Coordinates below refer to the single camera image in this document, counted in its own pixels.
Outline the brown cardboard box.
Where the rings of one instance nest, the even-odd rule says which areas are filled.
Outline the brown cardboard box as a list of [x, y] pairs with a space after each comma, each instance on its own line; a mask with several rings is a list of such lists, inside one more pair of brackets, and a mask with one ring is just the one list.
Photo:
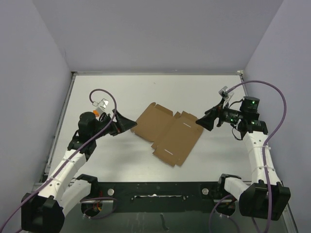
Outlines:
[[174, 167], [182, 166], [199, 140], [203, 127], [198, 118], [185, 111], [176, 112], [152, 102], [131, 129], [135, 135], [151, 142], [153, 155]]

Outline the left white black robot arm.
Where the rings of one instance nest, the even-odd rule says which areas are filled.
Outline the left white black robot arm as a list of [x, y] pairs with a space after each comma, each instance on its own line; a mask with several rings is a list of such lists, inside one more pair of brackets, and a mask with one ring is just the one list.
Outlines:
[[51, 176], [34, 193], [22, 199], [21, 228], [33, 233], [58, 233], [66, 215], [83, 198], [92, 200], [99, 193], [98, 179], [80, 175], [79, 169], [89, 160], [96, 149], [96, 140], [126, 132], [137, 123], [122, 116], [117, 110], [113, 115], [103, 113], [98, 120], [93, 112], [80, 115], [75, 132], [59, 165]]

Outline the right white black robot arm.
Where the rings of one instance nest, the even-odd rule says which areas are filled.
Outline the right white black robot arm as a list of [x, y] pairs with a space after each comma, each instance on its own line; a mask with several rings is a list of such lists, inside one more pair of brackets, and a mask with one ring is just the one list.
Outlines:
[[268, 129], [259, 120], [259, 99], [244, 97], [239, 110], [231, 109], [226, 100], [205, 111], [196, 124], [211, 131], [214, 126], [229, 123], [240, 134], [251, 165], [251, 184], [245, 184], [237, 175], [222, 174], [216, 186], [216, 193], [225, 199], [232, 195], [239, 202], [243, 216], [271, 219], [281, 217], [291, 197], [289, 188], [284, 187], [274, 168], [270, 149], [265, 144]]

